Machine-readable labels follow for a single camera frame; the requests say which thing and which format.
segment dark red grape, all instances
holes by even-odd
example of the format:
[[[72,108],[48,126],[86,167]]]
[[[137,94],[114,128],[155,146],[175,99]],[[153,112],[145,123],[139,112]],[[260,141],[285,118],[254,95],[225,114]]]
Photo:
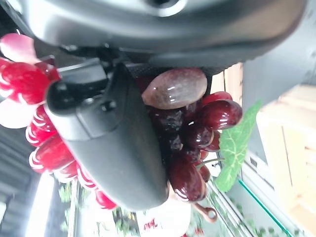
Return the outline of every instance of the dark red grape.
[[[184,147],[179,155],[191,163],[197,162],[201,159],[201,152],[199,148]]]
[[[203,98],[203,106],[216,100],[233,100],[232,96],[225,91],[218,91]]]
[[[183,127],[181,139],[185,145],[192,148],[207,147],[213,139],[213,131],[209,131],[199,122],[191,122]]]
[[[206,184],[194,164],[176,158],[168,169],[169,180],[174,192],[182,201],[201,201],[206,196]]]
[[[242,108],[232,100],[217,100],[205,105],[197,120],[209,129],[226,129],[239,123]]]
[[[201,153],[201,160],[205,160],[206,157],[208,156],[208,152],[201,150],[200,153]]]
[[[207,146],[204,147],[203,150],[208,152],[216,152],[220,150],[219,147],[219,139],[220,139],[221,133],[217,130],[214,130],[214,138],[212,142]]]
[[[202,108],[202,99],[199,99],[198,101],[195,101],[192,104],[189,104],[186,107],[183,107],[185,122],[186,123],[192,122],[195,119],[197,112],[201,108]]]
[[[209,172],[209,169],[206,167],[206,165],[203,165],[200,169],[199,169],[199,173],[202,176],[202,179],[205,182],[208,182],[211,179],[211,173]]]
[[[159,110],[148,107],[148,110],[152,124],[158,133],[175,133],[180,130],[184,119],[182,109]]]

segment red berry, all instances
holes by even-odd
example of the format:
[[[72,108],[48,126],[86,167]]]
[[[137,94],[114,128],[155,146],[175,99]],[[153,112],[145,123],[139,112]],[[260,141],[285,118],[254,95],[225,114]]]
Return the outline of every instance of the red berry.
[[[60,80],[58,71],[53,65],[50,65],[45,62],[39,62],[39,63],[35,63],[35,66],[37,66],[47,76],[47,78],[50,81]]]
[[[53,122],[50,120],[47,113],[45,112],[44,105],[38,106],[38,108],[35,111],[32,123],[40,130],[46,132],[56,131]]]
[[[58,134],[35,150],[35,159],[48,171],[63,168],[75,160]]]
[[[203,106],[215,100],[233,100],[232,96],[225,91],[218,91],[203,98]]]
[[[185,145],[192,148],[207,147],[213,139],[213,131],[209,131],[198,122],[191,122],[181,131],[181,139]]]
[[[101,205],[102,209],[112,210],[117,205],[112,202],[101,190],[96,189],[95,191],[96,201]]]
[[[206,196],[206,184],[194,164],[176,158],[168,169],[169,180],[174,192],[182,201],[201,201]]]
[[[34,65],[12,63],[2,70],[0,88],[12,89],[8,98],[27,104],[37,104],[45,100],[45,92],[50,80]]]
[[[239,123],[242,117],[240,105],[232,100],[217,100],[205,105],[197,119],[209,129],[226,129]]]
[[[214,130],[214,138],[211,141],[211,143],[207,146],[204,147],[203,150],[208,151],[208,152],[216,152],[220,150],[219,147],[219,139],[221,137],[221,133],[217,130]]]
[[[148,110],[157,133],[175,133],[180,130],[184,119],[184,113],[181,109],[159,110],[148,107]]]
[[[34,123],[31,123],[25,130],[25,137],[32,146],[38,147],[56,133],[56,131],[48,132],[41,130]]]
[[[201,160],[205,160],[207,158],[207,156],[208,156],[208,152],[207,151],[203,151],[203,150],[201,150],[200,152],[201,152]]]

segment artificial grape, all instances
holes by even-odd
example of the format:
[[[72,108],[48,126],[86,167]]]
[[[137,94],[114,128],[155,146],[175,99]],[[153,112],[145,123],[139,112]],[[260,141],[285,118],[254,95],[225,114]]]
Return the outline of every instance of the artificial grape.
[[[190,123],[195,120],[197,112],[202,108],[202,99],[193,102],[183,108],[184,120],[186,123]]]
[[[209,129],[219,130],[235,126],[242,117],[242,108],[232,100],[217,100],[205,105],[197,120]]]
[[[56,133],[57,131],[48,132],[41,130],[34,123],[31,123],[25,130],[25,137],[32,146],[38,147]]]
[[[158,133],[178,132],[183,124],[184,113],[181,109],[159,110],[148,107],[149,117]]]
[[[156,77],[142,98],[146,105],[158,109],[178,109],[199,100],[206,88],[207,79],[200,69],[172,69]]]
[[[57,72],[57,69],[46,62],[39,62],[35,63],[35,66],[37,66],[50,81],[57,81],[60,80],[60,76]]]
[[[208,103],[216,100],[233,100],[230,93],[227,93],[225,91],[217,91],[213,94],[210,94],[208,96],[205,96],[202,100],[203,106],[207,105]]]
[[[35,150],[35,160],[48,171],[65,167],[75,159],[61,137],[56,134]]]
[[[214,136],[204,125],[198,122],[191,122],[181,131],[181,139],[185,145],[192,148],[207,147]]]
[[[206,167],[206,165],[203,165],[199,169],[199,173],[202,176],[202,179],[207,183],[211,179],[211,173],[209,172],[209,169]]]
[[[117,205],[112,202],[101,190],[95,190],[96,201],[101,206],[102,209],[112,210],[117,207]]]
[[[95,190],[97,187],[95,183],[92,181],[90,174],[86,171],[86,169],[77,163],[77,174],[78,181],[80,184],[87,190]]]
[[[201,159],[201,152],[200,152],[199,148],[184,147],[184,148],[182,148],[182,150],[178,156],[193,163],[193,162],[197,162]]]
[[[219,151],[219,139],[220,139],[221,133],[217,130],[214,130],[214,138],[211,141],[211,143],[207,146],[204,147],[203,150],[208,151],[208,152],[216,152]]]
[[[203,150],[201,150],[200,152],[201,152],[201,160],[205,160],[207,158],[207,156],[208,156],[208,152],[207,151],[203,151]]]
[[[6,66],[8,66],[11,63],[12,62],[10,60],[0,57],[0,72],[2,71],[2,69],[4,69]]]
[[[174,192],[182,201],[201,201],[206,196],[206,184],[194,164],[181,158],[172,161],[168,168]]]
[[[48,117],[44,105],[40,105],[37,107],[34,117],[32,120],[32,123],[38,127],[40,130],[46,131],[46,132],[53,132],[56,131],[55,126],[53,125],[53,122]]]
[[[45,92],[50,80],[34,65],[27,63],[12,63],[2,70],[0,88],[13,92],[8,98],[29,105],[45,100]]]

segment artificial leaf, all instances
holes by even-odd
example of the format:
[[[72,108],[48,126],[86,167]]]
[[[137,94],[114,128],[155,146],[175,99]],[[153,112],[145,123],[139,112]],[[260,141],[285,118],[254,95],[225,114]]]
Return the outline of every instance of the artificial leaf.
[[[261,101],[258,101],[244,114],[241,123],[223,130],[219,146],[225,160],[223,169],[215,180],[217,188],[222,192],[229,191],[235,183],[246,157],[248,141],[260,107]]]

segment cluster of grapes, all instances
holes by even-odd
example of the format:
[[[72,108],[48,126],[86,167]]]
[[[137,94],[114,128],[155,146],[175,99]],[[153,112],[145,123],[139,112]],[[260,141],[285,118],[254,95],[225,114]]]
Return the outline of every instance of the cluster of grapes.
[[[45,92],[57,80],[60,77],[56,68],[45,62],[33,65],[0,58],[1,95],[17,103],[38,106],[25,132],[27,141],[36,147],[29,157],[31,168],[38,173],[54,173],[62,183],[78,179],[84,188],[95,191],[101,208],[114,209],[117,205],[98,189],[75,160],[44,110]]]
[[[180,200],[204,199],[210,172],[203,160],[208,152],[220,149],[218,130],[239,123],[240,105],[224,91],[202,98],[207,81],[196,68],[173,69],[151,82],[137,82],[141,90],[146,88],[142,97],[148,105],[172,188]]]

